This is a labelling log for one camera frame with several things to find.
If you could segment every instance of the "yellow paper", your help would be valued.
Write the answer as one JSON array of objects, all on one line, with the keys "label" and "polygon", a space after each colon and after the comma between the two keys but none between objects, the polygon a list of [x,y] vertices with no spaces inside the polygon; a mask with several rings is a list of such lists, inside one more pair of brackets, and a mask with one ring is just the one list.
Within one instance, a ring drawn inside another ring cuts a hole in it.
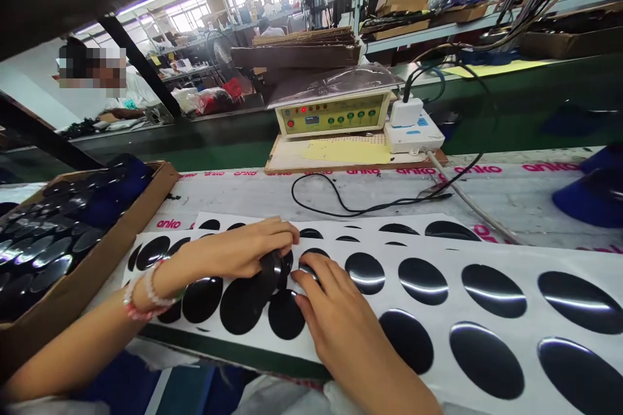
[{"label": "yellow paper", "polygon": [[[539,66],[549,65],[548,62],[526,62],[525,60],[515,60],[508,65],[468,65],[474,73],[479,77],[491,76],[491,75],[503,75],[504,73],[511,73],[513,71],[520,71],[528,68],[536,68]],[[471,73],[464,70],[461,67],[444,68],[445,73],[452,73],[463,78],[474,78]]]},{"label": "yellow paper", "polygon": [[351,163],[389,163],[389,147],[367,141],[310,141],[304,159]]}]

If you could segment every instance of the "white power adapter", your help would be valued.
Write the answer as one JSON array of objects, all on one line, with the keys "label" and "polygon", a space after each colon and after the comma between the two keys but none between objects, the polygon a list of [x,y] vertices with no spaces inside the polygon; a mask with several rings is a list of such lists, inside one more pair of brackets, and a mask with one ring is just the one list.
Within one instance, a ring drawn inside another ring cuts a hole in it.
[{"label": "white power adapter", "polygon": [[391,108],[389,124],[394,128],[416,125],[423,108],[422,99],[417,97],[411,97],[407,102],[396,101]]}]

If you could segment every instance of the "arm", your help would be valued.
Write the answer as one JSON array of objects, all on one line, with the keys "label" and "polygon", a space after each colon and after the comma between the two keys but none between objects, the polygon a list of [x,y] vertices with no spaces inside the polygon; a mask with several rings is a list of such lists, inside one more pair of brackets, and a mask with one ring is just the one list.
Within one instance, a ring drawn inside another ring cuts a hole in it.
[{"label": "arm", "polygon": [[131,119],[135,119],[135,118],[140,118],[142,116],[145,115],[145,109],[135,109],[135,110],[131,110],[131,109],[111,109],[110,113],[112,113],[112,115],[114,115],[115,118],[119,119],[119,120],[131,120]]},{"label": "arm", "polygon": [[[285,254],[298,243],[288,222],[267,219],[257,224],[186,243],[153,276],[162,298],[173,298],[186,285],[210,276],[252,277],[262,256],[280,248]],[[133,302],[141,312],[153,305],[139,281]],[[133,321],[123,306],[124,290],[74,322],[22,366],[3,388],[9,401],[65,394],[88,384],[146,324]]]},{"label": "arm", "polygon": [[348,396],[369,415],[441,415],[435,396],[398,356],[374,311],[335,261],[306,254],[310,274],[292,272],[307,297],[296,295],[316,353]]}]

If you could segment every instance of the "white wall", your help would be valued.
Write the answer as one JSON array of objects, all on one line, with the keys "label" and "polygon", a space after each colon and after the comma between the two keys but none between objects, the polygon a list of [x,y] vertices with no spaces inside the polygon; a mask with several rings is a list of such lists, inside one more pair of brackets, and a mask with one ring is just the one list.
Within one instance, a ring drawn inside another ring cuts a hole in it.
[{"label": "white wall", "polygon": [[52,77],[61,39],[43,43],[0,63],[0,89],[55,128],[63,128],[104,110],[103,89],[60,89]]}]

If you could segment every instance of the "white sticker sheet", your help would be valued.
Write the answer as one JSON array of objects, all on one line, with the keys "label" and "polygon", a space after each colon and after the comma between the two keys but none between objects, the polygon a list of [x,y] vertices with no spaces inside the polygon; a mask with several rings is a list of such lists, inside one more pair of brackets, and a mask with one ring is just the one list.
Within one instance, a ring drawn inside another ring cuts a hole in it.
[{"label": "white sticker sheet", "polygon": [[[442,233],[455,237],[436,238],[425,235],[427,228],[453,219],[412,217],[422,219],[295,222],[323,238],[303,237],[293,246],[293,269],[310,249],[345,268],[398,354],[444,402],[487,414],[616,413],[623,407],[623,267],[617,255],[455,239],[463,232],[448,224]],[[218,229],[198,228],[211,220]],[[130,254],[158,237],[174,245],[255,220],[201,213],[197,230],[143,233]],[[380,230],[388,223],[418,235]],[[337,240],[342,235],[353,239]],[[143,259],[138,253],[124,283],[157,252],[148,253]],[[223,296],[231,284],[223,281]],[[278,293],[304,292],[288,278],[287,290]],[[271,301],[248,332],[232,334],[221,320],[221,303],[205,321],[190,322],[183,300],[178,318],[154,323],[319,362],[296,308],[282,303],[271,310]],[[284,336],[284,322],[287,338],[278,336]]]}]

